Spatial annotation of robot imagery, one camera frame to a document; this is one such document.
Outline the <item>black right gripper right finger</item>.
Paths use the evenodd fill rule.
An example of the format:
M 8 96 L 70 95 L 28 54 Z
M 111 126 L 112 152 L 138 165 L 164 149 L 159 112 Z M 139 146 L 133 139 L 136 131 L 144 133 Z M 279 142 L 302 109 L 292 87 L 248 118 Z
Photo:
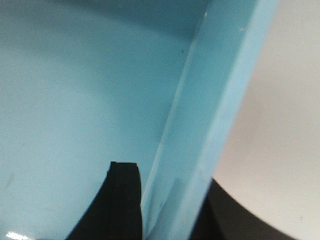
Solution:
M 192 239 L 289 240 L 290 236 L 249 212 L 212 179 Z

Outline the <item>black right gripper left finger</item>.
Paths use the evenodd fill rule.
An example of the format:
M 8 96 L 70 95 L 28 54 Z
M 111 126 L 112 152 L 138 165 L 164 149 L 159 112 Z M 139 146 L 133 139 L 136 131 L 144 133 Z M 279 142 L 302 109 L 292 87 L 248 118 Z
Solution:
M 141 240 L 141 176 L 132 162 L 110 163 L 97 195 L 68 240 Z

